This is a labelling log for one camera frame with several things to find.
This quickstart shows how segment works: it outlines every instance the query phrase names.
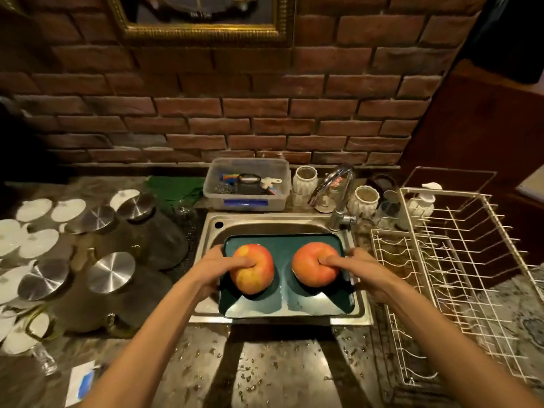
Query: hand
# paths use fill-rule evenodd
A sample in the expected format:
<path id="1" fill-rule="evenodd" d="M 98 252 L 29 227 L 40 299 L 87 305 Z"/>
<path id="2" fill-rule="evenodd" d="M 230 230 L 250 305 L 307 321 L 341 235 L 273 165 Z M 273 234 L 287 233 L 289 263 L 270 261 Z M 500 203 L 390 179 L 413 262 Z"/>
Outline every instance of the hand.
<path id="1" fill-rule="evenodd" d="M 187 276 L 194 277 L 200 285 L 198 300 L 203 301 L 212 292 L 217 291 L 219 278 L 231 269 L 255 266 L 255 261 L 248 257 L 225 257 L 221 245 L 212 247 L 190 270 Z"/>
<path id="2" fill-rule="evenodd" d="M 360 247 L 350 250 L 348 255 L 351 257 L 327 256 L 320 258 L 319 262 L 323 265 L 341 267 L 349 271 L 361 280 L 355 284 L 355 289 L 367 290 L 379 302 L 387 303 L 388 288 L 393 283 L 401 282 L 402 279 Z"/>

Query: stainless steel sink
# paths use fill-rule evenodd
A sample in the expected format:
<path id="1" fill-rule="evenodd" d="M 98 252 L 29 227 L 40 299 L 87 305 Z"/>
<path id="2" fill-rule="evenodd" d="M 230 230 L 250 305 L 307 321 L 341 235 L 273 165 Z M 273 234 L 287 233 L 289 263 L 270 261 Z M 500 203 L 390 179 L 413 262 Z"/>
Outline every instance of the stainless steel sink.
<path id="1" fill-rule="evenodd" d="M 330 215 L 314 213 L 208 213 L 195 261 L 215 245 L 221 245 L 226 238 L 240 234 L 297 234 L 297 233 L 330 233 L 326 227 Z M 345 250 L 354 247 L 351 232 L 341 230 L 334 232 L 342 242 Z M 259 323 L 296 323 L 317 325 L 371 325 L 373 323 L 367 294 L 364 291 L 355 293 L 355 309 L 348 315 L 335 316 L 301 316 L 296 318 L 251 318 L 228 319 L 220 315 L 217 298 L 208 298 L 200 302 L 190 322 L 219 324 L 259 324 Z"/>

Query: green cloth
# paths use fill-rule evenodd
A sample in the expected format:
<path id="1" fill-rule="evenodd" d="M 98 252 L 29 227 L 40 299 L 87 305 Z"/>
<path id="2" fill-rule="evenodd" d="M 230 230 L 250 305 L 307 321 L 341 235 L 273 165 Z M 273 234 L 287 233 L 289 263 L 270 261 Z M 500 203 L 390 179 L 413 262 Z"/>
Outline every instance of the green cloth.
<path id="1" fill-rule="evenodd" d="M 163 208 L 171 208 L 181 200 L 194 205 L 202 197 L 204 180 L 203 177 L 151 176 L 146 184 Z"/>

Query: brick wall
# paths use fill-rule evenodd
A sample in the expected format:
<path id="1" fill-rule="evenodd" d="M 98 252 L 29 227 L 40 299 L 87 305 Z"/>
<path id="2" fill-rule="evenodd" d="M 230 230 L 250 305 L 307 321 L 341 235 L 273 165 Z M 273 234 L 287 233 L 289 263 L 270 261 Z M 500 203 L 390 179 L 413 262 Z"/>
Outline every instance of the brick wall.
<path id="1" fill-rule="evenodd" d="M 63 70 L 0 90 L 69 163 L 396 164 L 484 2 L 299 0 L 294 47 L 209 49 L 124 47 L 100 0 L 32 0 Z"/>

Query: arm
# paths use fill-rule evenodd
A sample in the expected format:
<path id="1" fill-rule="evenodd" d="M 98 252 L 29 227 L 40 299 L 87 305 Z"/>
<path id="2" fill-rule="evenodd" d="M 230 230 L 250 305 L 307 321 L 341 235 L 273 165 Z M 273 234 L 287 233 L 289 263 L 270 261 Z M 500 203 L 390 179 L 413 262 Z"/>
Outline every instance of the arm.
<path id="1" fill-rule="evenodd" d="M 81 407 L 149 407 L 196 304 L 211 293 L 219 276 L 254 264 L 246 257 L 223 258 L 220 246 L 210 249 L 170 289 Z"/>
<path id="2" fill-rule="evenodd" d="M 355 249 L 351 258 L 331 256 L 320 262 L 349 270 L 377 300 L 391 307 L 463 406 L 544 406 L 527 386 L 486 355 L 423 295 L 363 249 Z"/>

